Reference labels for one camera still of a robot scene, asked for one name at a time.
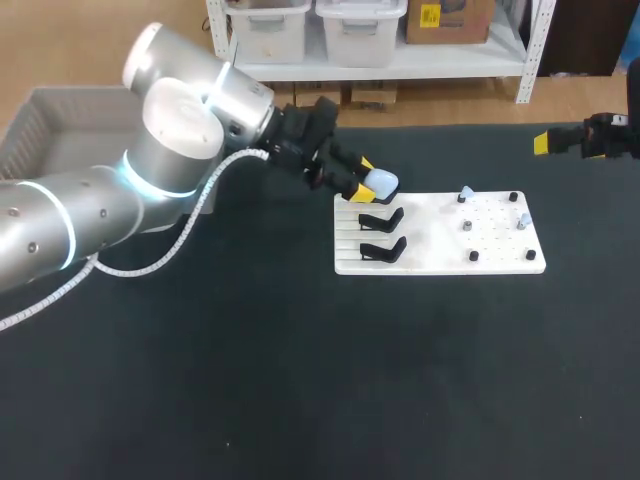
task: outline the cardboard box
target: cardboard box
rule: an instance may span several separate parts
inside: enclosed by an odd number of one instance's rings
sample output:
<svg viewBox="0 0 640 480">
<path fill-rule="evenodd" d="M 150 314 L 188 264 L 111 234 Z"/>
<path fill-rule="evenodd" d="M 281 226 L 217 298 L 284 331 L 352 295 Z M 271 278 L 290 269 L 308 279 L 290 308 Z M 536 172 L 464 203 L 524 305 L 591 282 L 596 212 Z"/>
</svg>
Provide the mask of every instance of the cardboard box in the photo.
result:
<svg viewBox="0 0 640 480">
<path fill-rule="evenodd" d="M 295 104 L 293 82 L 270 82 L 265 85 L 273 90 L 273 104 L 276 107 L 282 109 L 289 104 Z"/>
<path fill-rule="evenodd" d="M 485 43 L 496 0 L 409 0 L 407 43 Z"/>
<path fill-rule="evenodd" d="M 388 108 L 396 103 L 398 83 L 392 80 L 353 82 L 351 102 L 361 108 Z"/>
<path fill-rule="evenodd" d="M 295 85 L 296 107 L 313 107 L 320 97 L 333 103 L 342 103 L 342 88 L 339 82 L 300 82 Z"/>
</svg>

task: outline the white cable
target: white cable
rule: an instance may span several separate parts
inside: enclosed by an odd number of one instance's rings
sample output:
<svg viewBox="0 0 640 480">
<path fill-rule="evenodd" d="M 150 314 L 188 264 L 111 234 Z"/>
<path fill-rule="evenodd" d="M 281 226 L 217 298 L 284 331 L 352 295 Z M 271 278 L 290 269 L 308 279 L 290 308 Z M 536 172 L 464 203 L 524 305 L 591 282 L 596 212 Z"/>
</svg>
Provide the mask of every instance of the white cable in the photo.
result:
<svg viewBox="0 0 640 480">
<path fill-rule="evenodd" d="M 155 272 L 159 268 L 162 268 L 164 265 L 167 264 L 167 262 L 169 262 L 169 260 L 173 258 L 173 256 L 176 253 L 178 253 L 178 250 L 180 250 L 180 247 L 182 247 L 182 245 L 184 244 L 185 240 L 189 236 L 189 233 L 191 233 L 191 229 L 193 228 L 193 225 L 195 224 L 198 218 L 198 215 L 200 214 L 200 210 L 202 210 L 202 207 L 204 206 L 204 202 L 209 196 L 209 193 L 211 192 L 211 189 L 215 185 L 216 181 L 218 180 L 218 177 L 220 177 L 222 172 L 224 172 L 229 165 L 231 165 L 236 160 L 239 160 L 244 157 L 257 157 L 266 161 L 269 159 L 269 154 L 264 150 L 247 148 L 245 150 L 240 150 L 232 155 L 229 155 L 220 165 L 218 165 L 218 167 L 214 170 L 213 174 L 205 184 L 204 189 L 200 194 L 200 198 L 198 198 L 198 202 L 196 203 L 195 209 L 191 213 L 191 216 L 189 217 L 187 224 L 182 230 L 182 233 L 178 237 L 178 240 L 173 245 L 173 247 L 171 247 L 171 249 L 166 253 L 166 255 L 162 257 L 160 260 L 155 262 L 153 265 L 149 265 L 148 267 L 142 268 L 140 270 L 122 271 L 122 270 L 115 270 L 113 268 L 107 267 L 106 265 L 103 265 L 102 263 L 100 263 L 98 261 L 98 254 L 92 255 L 91 257 L 89 257 L 85 266 L 82 267 L 82 270 L 80 270 L 80 272 L 78 272 L 78 274 L 75 277 L 73 277 L 71 280 L 69 280 L 67 283 L 65 283 L 62 287 L 57 289 L 51 295 L 46 297 L 44 300 L 41 300 L 35 305 L 32 305 L 29 308 L 16 313 L 15 315 L 11 315 L 10 317 L 0 320 L 0 332 L 26 320 L 27 318 L 33 317 L 35 314 L 41 312 L 42 310 L 47 308 L 49 305 L 60 300 L 67 293 L 69 293 L 73 288 L 77 287 L 80 284 L 80 282 L 82 282 L 85 278 L 87 278 L 94 268 L 97 268 L 98 270 L 101 270 L 104 273 L 107 273 L 109 275 L 113 275 L 116 277 L 141 277 L 151 272 Z"/>
<path fill-rule="evenodd" d="M 226 168 L 233 162 L 245 157 L 257 157 L 266 161 L 269 159 L 269 154 L 264 150 L 247 148 L 245 150 L 240 150 L 232 155 L 229 155 L 220 165 L 218 165 L 218 167 L 214 170 L 213 174 L 211 175 L 211 177 L 209 177 L 209 180 L 205 184 L 202 193 L 200 194 L 200 198 L 198 198 L 198 202 L 196 203 L 196 206 L 191 213 L 189 220 L 187 220 L 187 224 L 184 226 L 182 233 L 178 237 L 178 240 L 176 240 L 176 243 L 173 244 L 169 251 L 160 260 L 153 263 L 152 265 L 149 265 L 148 267 L 141 268 L 139 270 L 116 270 L 100 262 L 96 262 L 96 268 L 103 273 L 113 275 L 115 277 L 132 278 L 148 275 L 164 267 L 175 256 L 175 254 L 178 253 L 187 237 L 191 233 L 191 229 L 193 228 L 193 225 L 196 223 L 196 220 L 200 215 L 200 210 L 202 210 L 204 202 L 209 196 L 209 193 L 211 192 L 211 189 L 215 185 L 216 181 L 218 180 L 218 177 L 220 177 L 222 172 L 224 172 Z"/>
<path fill-rule="evenodd" d="M 14 325 L 26 320 L 27 318 L 33 317 L 36 313 L 40 313 L 42 310 L 47 308 L 49 305 L 57 302 L 62 297 L 64 297 L 67 293 L 71 291 L 71 289 L 75 288 L 82 282 L 87 276 L 91 273 L 91 271 L 95 268 L 96 262 L 98 261 L 98 255 L 93 255 L 89 257 L 89 261 L 82 267 L 82 270 L 78 272 L 78 274 L 61 286 L 58 290 L 53 292 L 51 295 L 46 297 L 44 300 L 39 301 L 35 305 L 30 306 L 22 310 L 21 312 L 16 313 L 15 315 L 11 315 L 3 320 L 0 320 L 0 332 L 6 330 L 9 327 L 13 327 Z"/>
</svg>

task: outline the gray plastic tray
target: gray plastic tray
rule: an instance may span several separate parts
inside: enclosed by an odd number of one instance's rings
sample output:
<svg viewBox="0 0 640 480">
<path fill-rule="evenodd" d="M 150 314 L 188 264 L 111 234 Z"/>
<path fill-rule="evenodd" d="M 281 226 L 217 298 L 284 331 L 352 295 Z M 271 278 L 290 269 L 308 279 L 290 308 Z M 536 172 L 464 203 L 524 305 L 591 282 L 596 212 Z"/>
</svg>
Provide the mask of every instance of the gray plastic tray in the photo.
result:
<svg viewBox="0 0 640 480">
<path fill-rule="evenodd" d="M 0 143 L 0 180 L 113 165 L 142 121 L 124 87 L 41 87 L 20 107 Z M 215 189 L 202 213 L 211 213 Z"/>
</svg>

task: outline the black table surface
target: black table surface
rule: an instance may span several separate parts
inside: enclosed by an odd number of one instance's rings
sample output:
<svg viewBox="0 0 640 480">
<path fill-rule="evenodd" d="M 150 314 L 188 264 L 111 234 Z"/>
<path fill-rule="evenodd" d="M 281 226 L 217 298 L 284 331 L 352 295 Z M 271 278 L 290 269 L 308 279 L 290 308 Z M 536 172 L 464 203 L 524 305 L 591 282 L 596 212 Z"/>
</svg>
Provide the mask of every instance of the black table surface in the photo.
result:
<svg viewBox="0 0 640 480">
<path fill-rule="evenodd" d="M 544 129 L 340 132 L 406 192 L 524 191 L 535 276 L 338 276 L 331 195 L 232 167 L 170 265 L 0 335 L 0 478 L 639 478 L 640 162 L 535 158 Z"/>
</svg>

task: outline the white board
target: white board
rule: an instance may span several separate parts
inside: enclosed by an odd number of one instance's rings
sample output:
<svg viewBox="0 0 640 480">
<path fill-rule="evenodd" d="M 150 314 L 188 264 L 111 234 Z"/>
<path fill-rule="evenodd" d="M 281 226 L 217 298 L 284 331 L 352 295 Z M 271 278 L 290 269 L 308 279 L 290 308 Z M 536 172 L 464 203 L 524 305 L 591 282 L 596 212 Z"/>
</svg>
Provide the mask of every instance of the white board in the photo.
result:
<svg viewBox="0 0 640 480">
<path fill-rule="evenodd" d="M 535 225 L 518 229 L 529 211 L 522 192 L 511 202 L 511 192 L 477 192 L 465 203 L 458 193 L 400 193 L 391 205 L 334 200 L 335 269 L 340 275 L 515 275 L 539 274 L 547 264 Z M 404 218 L 391 234 L 361 230 L 358 215 L 389 219 L 399 207 Z M 463 230 L 471 221 L 470 231 Z M 400 237 L 407 248 L 394 264 L 363 260 L 360 244 L 391 249 Z M 527 260 L 529 250 L 535 260 Z M 472 262 L 472 251 L 479 253 Z"/>
</svg>

